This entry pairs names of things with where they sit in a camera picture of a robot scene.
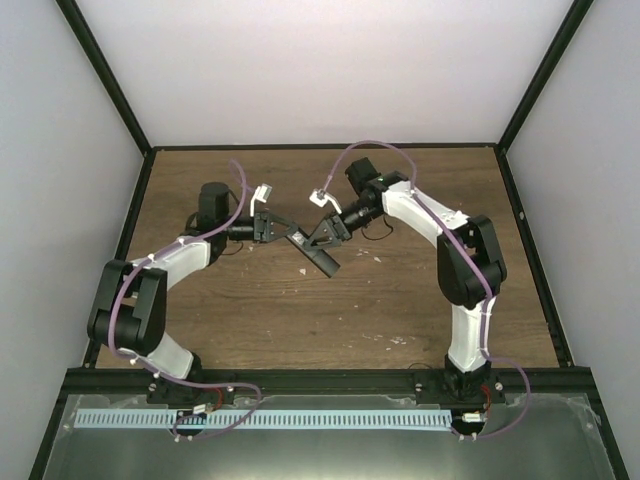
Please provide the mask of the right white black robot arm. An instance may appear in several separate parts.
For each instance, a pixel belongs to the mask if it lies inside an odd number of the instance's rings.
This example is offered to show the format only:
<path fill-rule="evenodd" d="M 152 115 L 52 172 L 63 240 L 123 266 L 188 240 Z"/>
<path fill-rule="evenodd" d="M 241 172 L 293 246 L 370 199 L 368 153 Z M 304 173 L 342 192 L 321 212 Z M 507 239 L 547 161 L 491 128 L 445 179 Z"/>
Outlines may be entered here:
<path fill-rule="evenodd" d="M 401 172 L 381 174 L 368 158 L 354 161 L 345 175 L 356 200 L 342 206 L 325 188 L 313 190 L 310 202 L 318 207 L 331 205 L 332 211 L 305 241 L 305 247 L 340 246 L 381 216 L 400 221 L 426 239 L 436 250 L 438 285 L 452 311 L 445 393 L 455 402 L 468 402 L 490 370 L 490 317 L 507 277 L 492 221 L 444 206 Z"/>

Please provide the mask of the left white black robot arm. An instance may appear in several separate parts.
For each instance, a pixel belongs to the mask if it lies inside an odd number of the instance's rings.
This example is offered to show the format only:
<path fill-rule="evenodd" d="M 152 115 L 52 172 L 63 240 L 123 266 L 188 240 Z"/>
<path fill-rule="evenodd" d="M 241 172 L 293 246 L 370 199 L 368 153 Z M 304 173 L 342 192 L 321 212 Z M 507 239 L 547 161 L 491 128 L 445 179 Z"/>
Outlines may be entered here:
<path fill-rule="evenodd" d="M 189 275 L 211 266 L 227 242 L 271 243 L 280 238 L 294 246 L 305 243 L 298 226 L 265 211 L 242 216 L 231 211 L 229 186 L 201 187 L 198 209 L 174 243 L 158 254 L 135 261 L 109 261 L 102 272 L 87 333 L 91 340 L 113 346 L 119 355 L 140 360 L 157 374 L 166 374 L 170 393 L 181 403 L 196 402 L 204 379 L 196 373 L 196 355 L 166 332 L 167 294 Z"/>

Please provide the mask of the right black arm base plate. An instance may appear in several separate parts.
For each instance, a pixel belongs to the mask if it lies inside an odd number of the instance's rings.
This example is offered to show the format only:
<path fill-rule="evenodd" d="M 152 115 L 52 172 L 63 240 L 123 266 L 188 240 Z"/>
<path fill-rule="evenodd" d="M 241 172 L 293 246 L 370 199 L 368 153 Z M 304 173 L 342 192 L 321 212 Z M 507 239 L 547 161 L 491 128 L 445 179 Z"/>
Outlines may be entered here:
<path fill-rule="evenodd" d="M 484 403 L 504 404 L 506 399 L 501 391 L 488 385 L 472 385 L 464 389 L 452 389 L 444 383 L 422 381 L 414 385 L 416 402 L 419 404 L 468 405 Z"/>

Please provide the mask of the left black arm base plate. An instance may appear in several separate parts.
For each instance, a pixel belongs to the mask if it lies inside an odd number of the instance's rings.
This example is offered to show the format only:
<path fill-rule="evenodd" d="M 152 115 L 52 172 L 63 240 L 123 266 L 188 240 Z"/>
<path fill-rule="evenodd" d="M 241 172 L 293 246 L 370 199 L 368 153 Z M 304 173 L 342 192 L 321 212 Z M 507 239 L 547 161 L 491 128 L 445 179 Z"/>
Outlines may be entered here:
<path fill-rule="evenodd" d="M 194 388 L 166 381 L 156 381 L 155 387 L 147 392 L 149 404 L 163 404 L 186 408 L 199 404 L 231 404 L 235 393 L 224 388 Z"/>

